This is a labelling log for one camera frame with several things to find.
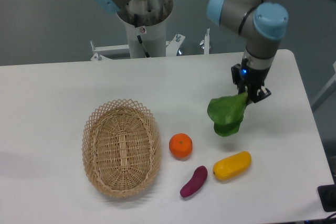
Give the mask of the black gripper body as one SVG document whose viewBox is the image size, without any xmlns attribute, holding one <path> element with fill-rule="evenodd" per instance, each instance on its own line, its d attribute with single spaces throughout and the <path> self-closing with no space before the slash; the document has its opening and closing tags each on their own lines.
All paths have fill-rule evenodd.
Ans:
<svg viewBox="0 0 336 224">
<path fill-rule="evenodd" d="M 272 64 L 272 58 L 259 59 L 253 56 L 243 56 L 241 62 L 241 75 L 247 90 L 251 86 L 265 86 L 265 79 Z"/>
</svg>

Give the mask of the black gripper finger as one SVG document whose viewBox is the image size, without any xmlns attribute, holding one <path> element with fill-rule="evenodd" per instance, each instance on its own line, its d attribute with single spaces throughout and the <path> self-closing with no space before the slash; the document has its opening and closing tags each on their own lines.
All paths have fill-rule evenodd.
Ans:
<svg viewBox="0 0 336 224">
<path fill-rule="evenodd" d="M 257 103 L 271 95 L 271 91 L 264 86 L 253 87 L 248 89 L 249 100 L 253 103 Z"/>
<path fill-rule="evenodd" d="M 239 63 L 231 67 L 233 84 L 237 86 L 238 93 L 244 93 L 246 91 L 244 79 L 241 76 L 241 70 L 242 68 Z"/>
</svg>

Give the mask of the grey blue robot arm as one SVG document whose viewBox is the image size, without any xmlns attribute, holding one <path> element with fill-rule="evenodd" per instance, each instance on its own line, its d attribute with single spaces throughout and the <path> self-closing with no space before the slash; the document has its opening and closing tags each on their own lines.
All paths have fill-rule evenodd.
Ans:
<svg viewBox="0 0 336 224">
<path fill-rule="evenodd" d="M 132 58 L 166 56 L 165 22 L 171 15 L 173 0 L 94 1 L 124 22 Z M 239 93 L 247 92 L 253 103 L 270 96 L 265 79 L 286 34 L 287 10 L 267 0 L 209 0 L 206 15 L 214 24 L 247 41 L 241 63 L 231 68 Z"/>
</svg>

